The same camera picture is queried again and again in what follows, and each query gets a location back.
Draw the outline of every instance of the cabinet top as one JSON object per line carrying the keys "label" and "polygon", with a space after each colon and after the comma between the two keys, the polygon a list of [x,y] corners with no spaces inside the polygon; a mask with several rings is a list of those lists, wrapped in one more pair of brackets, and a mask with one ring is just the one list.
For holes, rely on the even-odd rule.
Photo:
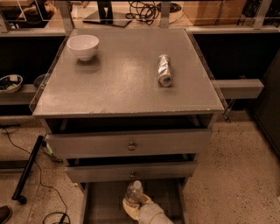
{"label": "cabinet top", "polygon": [[[77,29],[97,55],[80,61],[65,47],[33,113],[48,117],[161,116],[221,112],[223,106],[184,29]],[[171,58],[173,84],[158,83],[158,56]]]}

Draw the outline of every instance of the drawer front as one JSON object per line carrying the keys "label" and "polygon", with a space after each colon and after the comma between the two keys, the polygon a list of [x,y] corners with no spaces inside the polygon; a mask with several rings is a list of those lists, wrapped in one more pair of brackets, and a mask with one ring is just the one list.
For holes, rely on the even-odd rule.
{"label": "drawer front", "polygon": [[60,158],[99,158],[202,152],[210,129],[173,132],[120,132],[48,135],[46,140]]}
{"label": "drawer front", "polygon": [[196,166],[196,161],[78,166],[67,167],[66,174],[75,183],[107,182],[132,179],[176,179],[192,176]]}

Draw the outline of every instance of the drawer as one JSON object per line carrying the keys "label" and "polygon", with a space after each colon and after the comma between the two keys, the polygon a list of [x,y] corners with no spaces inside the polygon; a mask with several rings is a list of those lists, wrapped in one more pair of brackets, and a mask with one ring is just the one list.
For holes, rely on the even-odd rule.
{"label": "drawer", "polygon": [[66,174],[74,183],[170,179],[190,177],[193,175],[196,166],[196,161],[92,165],[67,167]]}
{"label": "drawer", "polygon": [[202,152],[210,129],[124,131],[48,135],[59,158],[120,157]]}
{"label": "drawer", "polygon": [[[178,179],[141,180],[143,192],[161,206],[176,224],[189,223],[182,185]],[[86,183],[80,224],[133,224],[123,208],[130,181]]]}

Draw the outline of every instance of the white bowl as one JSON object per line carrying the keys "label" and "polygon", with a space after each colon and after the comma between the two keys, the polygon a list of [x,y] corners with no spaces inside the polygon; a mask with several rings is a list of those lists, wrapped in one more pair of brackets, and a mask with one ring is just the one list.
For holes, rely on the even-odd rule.
{"label": "white bowl", "polygon": [[23,82],[23,77],[18,74],[10,74],[0,79],[0,93],[15,93],[17,92]]}
{"label": "white bowl", "polygon": [[93,35],[78,35],[67,41],[72,54],[80,60],[91,60],[98,50],[99,39]]}

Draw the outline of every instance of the black stool leg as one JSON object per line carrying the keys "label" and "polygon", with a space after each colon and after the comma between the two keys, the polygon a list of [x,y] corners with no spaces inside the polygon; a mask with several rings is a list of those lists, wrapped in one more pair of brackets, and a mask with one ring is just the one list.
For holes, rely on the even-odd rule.
{"label": "black stool leg", "polygon": [[39,148],[43,142],[44,137],[43,136],[38,136],[37,142],[34,145],[34,148],[32,150],[32,153],[28,159],[28,162],[24,168],[24,171],[20,177],[20,180],[18,181],[17,188],[14,192],[14,195],[12,196],[13,200],[18,200],[19,203],[21,204],[26,204],[27,199],[25,196],[21,195],[21,192],[23,191],[25,187],[25,182],[29,176],[30,170],[32,169],[32,165],[35,161],[35,158],[37,156],[37,153],[39,151]]}

